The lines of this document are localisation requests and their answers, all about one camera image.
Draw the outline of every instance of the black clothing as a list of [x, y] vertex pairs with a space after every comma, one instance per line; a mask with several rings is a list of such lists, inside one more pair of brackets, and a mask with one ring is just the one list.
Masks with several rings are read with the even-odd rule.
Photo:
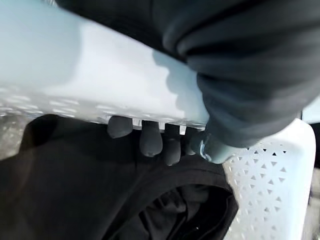
[[139, 150], [140, 131], [45, 115], [0, 161], [2, 240], [222, 240], [238, 210], [221, 165], [167, 166]]

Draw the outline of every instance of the fingertip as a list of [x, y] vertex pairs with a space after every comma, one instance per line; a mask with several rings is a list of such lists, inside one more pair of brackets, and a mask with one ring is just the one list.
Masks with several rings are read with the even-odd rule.
[[179, 163], [181, 158], [181, 145], [177, 139], [168, 139], [164, 143], [162, 158], [168, 166]]
[[163, 141], [157, 122], [142, 121], [139, 148], [143, 155], [150, 158], [161, 153]]
[[132, 119], [124, 116], [112, 116], [107, 132], [112, 139], [122, 138], [133, 131]]

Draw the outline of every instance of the laundry basket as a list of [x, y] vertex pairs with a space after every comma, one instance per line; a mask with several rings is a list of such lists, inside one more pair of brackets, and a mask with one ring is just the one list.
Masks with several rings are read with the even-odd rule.
[[[40, 0], [2, 0], [0, 28], [0, 116], [121, 115], [181, 132], [208, 120], [195, 72], [97, 23]], [[239, 203], [226, 240], [301, 239], [315, 147], [296, 119], [224, 164]]]

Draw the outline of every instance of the finger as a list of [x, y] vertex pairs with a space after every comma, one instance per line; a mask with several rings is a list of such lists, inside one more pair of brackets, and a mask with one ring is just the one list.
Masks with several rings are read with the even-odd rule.
[[230, 158], [237, 157], [241, 148], [226, 145], [212, 134], [201, 131], [191, 138], [191, 149], [205, 160], [222, 164]]
[[199, 132], [198, 129], [187, 127], [184, 134], [184, 152], [186, 155], [195, 155], [196, 153], [191, 148], [191, 139]]
[[162, 157], [165, 164], [172, 166], [180, 161], [180, 126], [166, 124], [163, 135]]
[[146, 157], [154, 157], [161, 153], [163, 142], [157, 122], [142, 121], [139, 147], [141, 153]]
[[112, 116], [108, 123], [107, 132], [113, 139], [124, 137], [133, 130], [132, 119], [124, 116]]

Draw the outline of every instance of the floor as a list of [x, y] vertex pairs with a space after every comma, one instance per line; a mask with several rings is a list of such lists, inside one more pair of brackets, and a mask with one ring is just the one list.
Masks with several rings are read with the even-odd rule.
[[[29, 121], [31, 118], [27, 116], [0, 117], [0, 160], [18, 152]], [[313, 171], [311, 191], [301, 240], [320, 240], [320, 169]]]

